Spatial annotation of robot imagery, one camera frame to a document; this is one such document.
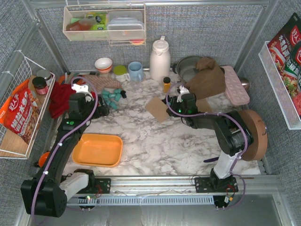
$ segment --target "white thermos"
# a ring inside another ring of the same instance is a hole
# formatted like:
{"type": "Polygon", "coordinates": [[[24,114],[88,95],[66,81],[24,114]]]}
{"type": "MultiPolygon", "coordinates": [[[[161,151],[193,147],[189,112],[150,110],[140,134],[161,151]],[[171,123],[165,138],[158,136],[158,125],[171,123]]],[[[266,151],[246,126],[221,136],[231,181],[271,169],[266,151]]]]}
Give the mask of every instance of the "white thermos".
{"type": "Polygon", "coordinates": [[[164,77],[170,73],[169,45],[164,39],[165,36],[161,36],[153,43],[150,55],[150,76],[158,82],[163,82],[164,77]]]}

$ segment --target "cardboard piece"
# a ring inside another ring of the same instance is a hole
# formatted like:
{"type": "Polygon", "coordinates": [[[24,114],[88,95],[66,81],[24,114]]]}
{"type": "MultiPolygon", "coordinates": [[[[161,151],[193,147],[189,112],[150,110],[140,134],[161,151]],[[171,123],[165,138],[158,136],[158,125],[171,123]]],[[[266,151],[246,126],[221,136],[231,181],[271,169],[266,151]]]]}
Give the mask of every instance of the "cardboard piece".
{"type": "Polygon", "coordinates": [[[199,112],[213,112],[206,99],[197,100],[196,106],[198,107],[199,112]]]}
{"type": "Polygon", "coordinates": [[[196,74],[185,87],[194,93],[197,100],[215,96],[226,90],[225,75],[214,59],[204,57],[196,63],[196,74]]]}
{"type": "Polygon", "coordinates": [[[146,106],[145,109],[154,116],[158,122],[164,122],[169,115],[167,114],[167,106],[159,97],[154,97],[146,106]]]}
{"type": "MultiPolygon", "coordinates": [[[[210,105],[205,99],[197,100],[196,106],[200,112],[213,112],[210,105]]],[[[146,106],[145,109],[154,116],[158,122],[164,122],[169,115],[166,110],[168,107],[162,102],[159,97],[154,97],[146,106]]]]}

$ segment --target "white wire rack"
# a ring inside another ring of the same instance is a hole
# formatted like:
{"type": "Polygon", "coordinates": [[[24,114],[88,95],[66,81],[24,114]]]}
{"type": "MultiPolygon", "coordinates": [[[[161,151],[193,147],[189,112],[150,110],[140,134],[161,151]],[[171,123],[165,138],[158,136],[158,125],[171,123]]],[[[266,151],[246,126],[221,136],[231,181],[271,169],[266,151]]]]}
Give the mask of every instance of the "white wire rack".
{"type": "Polygon", "coordinates": [[[272,59],[267,46],[268,43],[269,41],[264,43],[260,53],[258,54],[259,58],[273,88],[288,128],[301,129],[301,119],[272,59]]]}
{"type": "MultiPolygon", "coordinates": [[[[10,72],[9,73],[13,79],[6,90],[3,99],[1,100],[1,106],[5,103],[7,98],[12,94],[13,90],[21,84],[26,79],[29,79],[32,76],[32,69],[30,67],[29,62],[32,62],[39,66],[41,69],[45,69],[38,63],[34,62],[33,60],[27,58],[24,56],[24,59],[22,60],[21,64],[18,67],[17,72],[13,75],[10,72]]],[[[35,125],[35,128],[32,133],[32,137],[30,139],[29,144],[26,144],[17,134],[12,133],[7,128],[5,128],[3,125],[0,124],[0,158],[17,158],[17,159],[27,159],[30,155],[32,145],[35,141],[37,132],[39,130],[39,124],[43,118],[43,115],[45,113],[45,109],[48,104],[48,100],[55,82],[55,75],[52,73],[53,77],[51,80],[51,84],[49,86],[48,93],[46,94],[45,101],[42,105],[42,108],[40,110],[40,114],[38,117],[38,122],[35,125]]]]}

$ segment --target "orange tray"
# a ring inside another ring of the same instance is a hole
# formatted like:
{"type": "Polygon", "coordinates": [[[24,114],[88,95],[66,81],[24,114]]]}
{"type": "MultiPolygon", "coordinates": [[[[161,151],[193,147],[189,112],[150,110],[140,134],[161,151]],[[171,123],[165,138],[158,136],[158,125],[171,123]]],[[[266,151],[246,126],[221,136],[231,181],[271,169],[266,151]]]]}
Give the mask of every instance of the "orange tray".
{"type": "Polygon", "coordinates": [[[122,145],[118,136],[85,133],[74,147],[72,159],[80,165],[114,167],[120,162],[122,145]]]}

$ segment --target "jar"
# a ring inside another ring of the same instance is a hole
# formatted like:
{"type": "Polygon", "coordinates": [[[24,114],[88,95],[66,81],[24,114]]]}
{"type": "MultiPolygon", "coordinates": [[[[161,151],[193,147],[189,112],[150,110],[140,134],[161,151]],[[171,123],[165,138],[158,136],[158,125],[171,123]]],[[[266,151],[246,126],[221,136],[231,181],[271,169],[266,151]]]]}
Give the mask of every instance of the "jar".
{"type": "Polygon", "coordinates": [[[46,80],[42,77],[35,77],[32,80],[32,84],[34,89],[36,90],[37,94],[45,95],[48,92],[48,86],[46,80]]]}
{"type": "Polygon", "coordinates": [[[170,78],[165,77],[163,79],[163,93],[167,93],[170,88],[170,78]]]}
{"type": "Polygon", "coordinates": [[[51,84],[51,78],[52,78],[52,75],[51,75],[50,71],[48,71],[46,69],[39,70],[37,72],[37,77],[44,78],[46,80],[46,84],[48,86],[50,86],[50,84],[51,84]]]}

